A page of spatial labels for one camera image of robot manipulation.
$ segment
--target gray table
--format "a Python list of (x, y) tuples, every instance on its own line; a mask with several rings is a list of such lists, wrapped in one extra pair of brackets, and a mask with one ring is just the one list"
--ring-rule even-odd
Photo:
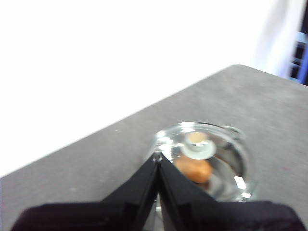
[(290, 205), (308, 221), (308, 88), (234, 65), (3, 177), (1, 230), (29, 206), (101, 200), (142, 164), (157, 131), (182, 121), (243, 130), (258, 198)]

